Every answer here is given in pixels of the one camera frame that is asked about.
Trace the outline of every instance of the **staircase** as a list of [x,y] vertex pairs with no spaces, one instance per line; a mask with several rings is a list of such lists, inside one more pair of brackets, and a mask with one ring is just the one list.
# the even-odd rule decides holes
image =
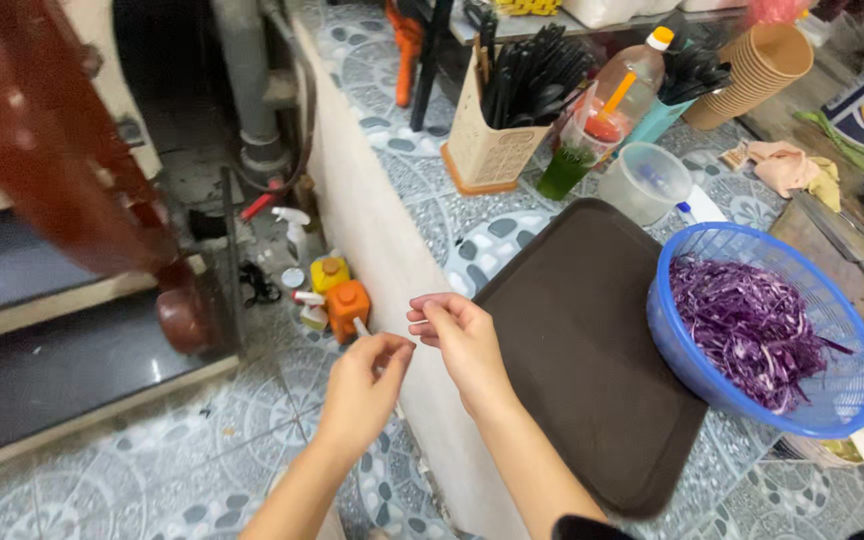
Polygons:
[[[234,317],[220,317],[220,350],[180,354],[162,334],[153,276],[84,270],[9,206],[0,194],[0,462],[235,369]],[[189,263],[228,313],[207,262]]]

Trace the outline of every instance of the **stack of paper cups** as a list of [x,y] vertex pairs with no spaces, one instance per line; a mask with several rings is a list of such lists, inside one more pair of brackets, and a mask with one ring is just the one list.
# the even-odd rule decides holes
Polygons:
[[710,130],[744,115],[812,68],[812,46],[793,24],[756,24],[719,51],[731,63],[732,85],[706,94],[682,115],[692,127]]

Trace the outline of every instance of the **pink cloth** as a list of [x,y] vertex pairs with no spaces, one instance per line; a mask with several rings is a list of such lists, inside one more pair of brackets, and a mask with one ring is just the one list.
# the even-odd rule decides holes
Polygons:
[[749,158],[757,164],[755,175],[785,199],[791,197],[789,190],[805,189],[821,171],[805,150],[784,140],[750,142]]

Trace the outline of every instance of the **shredded purple cabbage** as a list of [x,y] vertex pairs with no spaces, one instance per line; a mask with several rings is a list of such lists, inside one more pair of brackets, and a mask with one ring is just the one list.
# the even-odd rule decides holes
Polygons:
[[824,347],[853,353],[816,335],[805,299],[772,272],[686,254],[672,259],[669,285],[685,328],[712,365],[775,414],[809,401],[799,381],[826,370]]

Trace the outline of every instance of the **gray pipe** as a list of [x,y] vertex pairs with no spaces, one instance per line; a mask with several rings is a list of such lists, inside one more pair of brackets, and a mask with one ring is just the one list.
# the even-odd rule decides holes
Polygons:
[[282,146],[276,112],[262,99],[269,87],[269,58],[258,1],[211,2],[242,129],[242,162],[268,178],[289,165],[289,155]]

